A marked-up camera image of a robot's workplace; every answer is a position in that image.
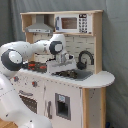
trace cabinet door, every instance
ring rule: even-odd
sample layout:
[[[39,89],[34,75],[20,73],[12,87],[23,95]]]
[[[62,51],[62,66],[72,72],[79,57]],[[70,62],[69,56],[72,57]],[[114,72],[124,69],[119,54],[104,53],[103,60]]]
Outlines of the cabinet door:
[[[36,75],[20,72],[16,74],[16,77],[17,81],[14,79],[10,81],[21,99],[33,112],[44,115],[44,80]]]
[[[82,128],[82,91],[79,88],[45,81],[45,116],[53,128]]]

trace white cabinet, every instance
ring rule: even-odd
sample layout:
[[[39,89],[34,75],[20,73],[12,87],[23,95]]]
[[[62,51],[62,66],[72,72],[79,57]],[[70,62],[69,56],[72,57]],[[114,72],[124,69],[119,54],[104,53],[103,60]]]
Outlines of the white cabinet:
[[[45,116],[53,128],[83,128],[82,90],[49,80],[45,86]]]

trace toy kitchen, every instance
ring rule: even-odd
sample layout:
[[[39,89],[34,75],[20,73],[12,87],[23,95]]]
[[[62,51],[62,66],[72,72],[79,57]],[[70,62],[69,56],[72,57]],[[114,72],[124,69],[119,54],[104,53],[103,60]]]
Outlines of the toy kitchen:
[[[54,55],[34,54],[11,83],[23,102],[47,116],[53,128],[105,128],[106,86],[115,77],[102,71],[102,10],[21,13],[26,41],[64,34],[75,70],[47,74]]]

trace oven door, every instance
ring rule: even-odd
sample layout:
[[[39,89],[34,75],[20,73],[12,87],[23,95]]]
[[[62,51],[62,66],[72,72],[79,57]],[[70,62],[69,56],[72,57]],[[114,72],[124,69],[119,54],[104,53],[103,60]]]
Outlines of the oven door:
[[[79,33],[79,14],[55,14],[56,32]]]

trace white robot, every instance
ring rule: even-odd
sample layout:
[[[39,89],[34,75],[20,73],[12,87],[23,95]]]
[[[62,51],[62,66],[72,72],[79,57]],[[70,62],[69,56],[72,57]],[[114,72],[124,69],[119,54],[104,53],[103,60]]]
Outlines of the white robot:
[[[47,73],[75,69],[74,56],[66,51],[65,37],[54,34],[47,40],[39,40],[34,44],[28,42],[12,42],[0,47],[0,118],[14,122],[18,128],[52,128],[45,116],[37,115],[22,102],[10,79],[21,69],[24,61],[34,53],[52,54],[55,59],[47,61]]]

